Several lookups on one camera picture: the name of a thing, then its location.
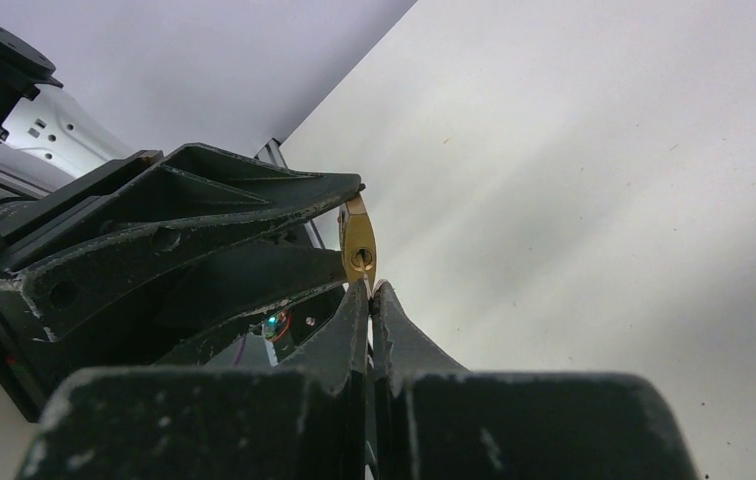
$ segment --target white robot part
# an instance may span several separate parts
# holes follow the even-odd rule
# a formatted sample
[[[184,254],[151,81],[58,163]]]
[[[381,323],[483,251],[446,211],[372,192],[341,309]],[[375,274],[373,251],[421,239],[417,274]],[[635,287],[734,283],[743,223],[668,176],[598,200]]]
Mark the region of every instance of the white robot part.
[[[63,89],[37,85],[39,95],[22,98],[2,127],[4,144],[49,163],[74,178],[134,151],[113,136]]]

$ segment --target cable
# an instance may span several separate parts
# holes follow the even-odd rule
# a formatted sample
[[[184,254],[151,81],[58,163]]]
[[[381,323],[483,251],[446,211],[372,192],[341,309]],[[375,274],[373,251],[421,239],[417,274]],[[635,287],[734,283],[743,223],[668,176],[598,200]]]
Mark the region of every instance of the cable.
[[[240,340],[240,346],[237,347],[237,353],[234,355],[234,361],[231,362],[232,367],[236,367],[240,360],[243,358],[243,352],[245,351],[245,344],[246,341],[248,341],[248,336],[250,333],[246,332],[245,335],[243,335],[242,340]]]
[[[291,315],[287,315],[287,324],[281,330],[281,333],[279,333],[278,335],[276,335],[275,338],[273,338],[272,340],[270,340],[270,342],[272,342],[272,343],[277,342],[278,340],[281,339],[281,337],[284,336],[285,333],[287,333],[287,330],[290,329],[290,318],[291,318]]]

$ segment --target screw hole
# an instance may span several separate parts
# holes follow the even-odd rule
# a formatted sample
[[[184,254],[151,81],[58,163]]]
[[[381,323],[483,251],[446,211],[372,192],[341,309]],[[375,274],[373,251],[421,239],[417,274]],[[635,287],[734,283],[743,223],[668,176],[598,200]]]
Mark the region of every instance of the screw hole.
[[[78,298],[78,287],[74,283],[63,281],[54,285],[48,294],[48,301],[55,308],[66,308]]]
[[[366,272],[368,270],[372,270],[372,267],[374,266],[372,252],[365,248],[359,248],[356,252],[354,252],[349,261],[351,262],[352,268],[354,268],[358,272]]]
[[[181,232],[171,228],[158,228],[151,236],[151,247],[157,252],[171,252],[181,243]]]

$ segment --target red wire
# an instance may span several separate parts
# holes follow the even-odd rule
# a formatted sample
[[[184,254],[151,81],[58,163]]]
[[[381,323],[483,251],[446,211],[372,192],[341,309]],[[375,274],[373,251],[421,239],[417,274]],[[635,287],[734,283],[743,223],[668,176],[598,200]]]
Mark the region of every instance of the red wire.
[[[278,336],[276,336],[275,338],[273,338],[272,340],[270,340],[272,343],[275,343],[278,340],[280,340],[281,337],[283,337],[284,334],[287,333],[287,330],[290,329],[290,317],[291,317],[291,315],[287,315],[287,325],[284,326],[284,329],[281,330],[281,333],[279,333]]]

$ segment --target white wall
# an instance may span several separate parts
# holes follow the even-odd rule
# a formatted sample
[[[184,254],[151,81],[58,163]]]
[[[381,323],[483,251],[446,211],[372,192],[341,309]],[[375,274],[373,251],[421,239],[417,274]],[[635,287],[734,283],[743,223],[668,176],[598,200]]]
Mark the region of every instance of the white wall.
[[[285,139],[415,0],[0,0],[0,26],[125,143],[254,155]],[[67,177],[0,147],[49,184]]]
[[[756,2],[420,0],[283,153],[459,361],[638,373],[756,478]]]

